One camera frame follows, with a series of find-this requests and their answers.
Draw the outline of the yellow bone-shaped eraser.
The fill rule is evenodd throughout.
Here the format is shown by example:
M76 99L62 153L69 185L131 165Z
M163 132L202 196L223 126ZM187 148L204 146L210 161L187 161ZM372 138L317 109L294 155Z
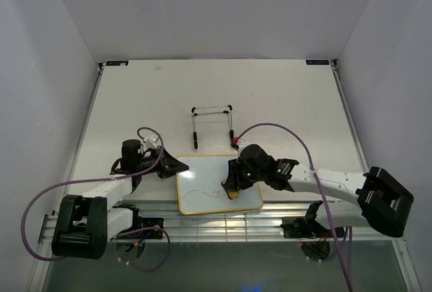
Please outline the yellow bone-shaped eraser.
M231 188L231 187L226 183L226 181L222 181L222 182L221 182L221 186L222 186L223 190L225 191L227 197L228 197L230 200L234 200L234 199L236 199L236 198L239 197L240 192L239 192L238 190L236 190L236 189L232 189L232 188Z

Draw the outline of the yellow-framed whiteboard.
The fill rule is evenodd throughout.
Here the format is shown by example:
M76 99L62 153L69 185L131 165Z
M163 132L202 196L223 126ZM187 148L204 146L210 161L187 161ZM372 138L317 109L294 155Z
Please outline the yellow-framed whiteboard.
M263 207L259 185L255 184L230 200L221 186L228 176L232 154L183 155L178 160L187 164L187 171L176 175L178 206L183 215L201 215L258 210Z

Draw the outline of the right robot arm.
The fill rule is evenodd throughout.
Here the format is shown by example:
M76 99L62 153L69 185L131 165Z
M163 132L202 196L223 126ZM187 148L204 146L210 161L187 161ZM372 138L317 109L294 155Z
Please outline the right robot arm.
M257 144L239 148L227 169L221 186L230 200L257 182L277 191L308 192L337 200L314 201L305 215L284 220L281 227L288 238L324 238L332 233L342 237L346 227L370 227L401 238L414 202L414 196L381 167L371 167L366 173L312 171L294 159L275 159Z

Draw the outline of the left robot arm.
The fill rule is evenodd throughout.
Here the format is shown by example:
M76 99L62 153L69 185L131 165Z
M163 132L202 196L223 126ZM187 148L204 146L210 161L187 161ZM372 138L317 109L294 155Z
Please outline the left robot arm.
M147 173L168 179L189 168L161 146L151 144L145 148L139 140L124 141L109 181L81 195L67 195L61 201L51 242L53 255L98 260L107 242L118 234L135 239L134 246L142 244L155 235L155 230L144 229L146 222L138 207L124 204L124 197L136 190Z

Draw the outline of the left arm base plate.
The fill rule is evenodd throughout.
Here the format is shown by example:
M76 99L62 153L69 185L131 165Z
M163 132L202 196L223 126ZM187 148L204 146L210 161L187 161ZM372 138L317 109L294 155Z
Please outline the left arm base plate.
M138 217L132 227L115 236L116 239L162 239L164 234L159 230L164 228L165 219Z

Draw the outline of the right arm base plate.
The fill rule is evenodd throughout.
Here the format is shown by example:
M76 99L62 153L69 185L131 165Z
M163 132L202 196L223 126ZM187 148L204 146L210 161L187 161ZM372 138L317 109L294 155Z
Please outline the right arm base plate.
M330 229L306 217L283 217L280 227L285 238L315 239L333 236Z

